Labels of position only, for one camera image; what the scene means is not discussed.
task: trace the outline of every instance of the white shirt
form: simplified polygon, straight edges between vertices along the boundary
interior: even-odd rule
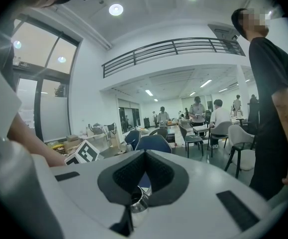
[[[214,122],[216,126],[219,125],[221,122],[230,120],[230,112],[222,107],[215,109],[214,112],[211,114],[210,118],[210,122]]]

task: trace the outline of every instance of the black chair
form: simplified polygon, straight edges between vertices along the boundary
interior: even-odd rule
[[[130,144],[133,150],[135,150],[137,144],[139,143],[139,138],[140,138],[140,132],[137,130],[131,130],[125,137],[125,142],[126,144]]]
[[[221,122],[220,124],[218,124],[216,127],[210,128],[209,129],[209,138],[208,138],[208,146],[207,146],[207,150],[209,149],[209,141],[210,139],[214,139],[214,140],[219,140],[219,139],[225,139],[224,142],[224,147],[227,143],[227,138],[228,138],[228,129],[229,127],[232,125],[231,121],[224,121]]]
[[[166,153],[172,153],[172,149],[166,140],[159,134],[149,135],[140,139],[135,150],[150,149]]]
[[[189,143],[195,143],[195,142],[198,144],[198,146],[199,144],[201,145],[201,152],[203,156],[203,145],[202,145],[203,140],[201,139],[201,137],[187,135],[187,130],[182,125],[179,125],[179,128],[185,141],[186,151],[188,151],[187,157],[189,158]]]
[[[168,130],[167,129],[159,128],[159,129],[156,129],[156,130],[152,131],[149,135],[154,135],[156,133],[161,135],[164,139],[167,139],[167,135],[168,135]]]

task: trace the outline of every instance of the metal railing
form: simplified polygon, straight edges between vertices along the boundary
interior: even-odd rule
[[[140,47],[106,62],[102,65],[103,77],[153,59],[196,52],[217,52],[245,56],[236,41],[206,37],[172,39]]]

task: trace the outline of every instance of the white ceiling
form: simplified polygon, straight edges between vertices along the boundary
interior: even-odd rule
[[[160,22],[197,20],[231,25],[232,12],[250,0],[71,0],[65,4],[85,20],[107,41]],[[108,8],[114,3],[123,6],[120,16],[112,16]]]
[[[154,74],[146,75],[131,82],[126,82],[113,88],[124,94],[134,97],[138,102],[154,102],[154,99],[169,100],[194,96],[209,95],[228,88],[238,88],[235,66],[228,65],[199,65],[194,67],[182,67]],[[243,68],[248,83],[254,82],[251,68]],[[212,79],[203,88],[200,86]],[[153,96],[149,96],[145,90],[150,90]]]

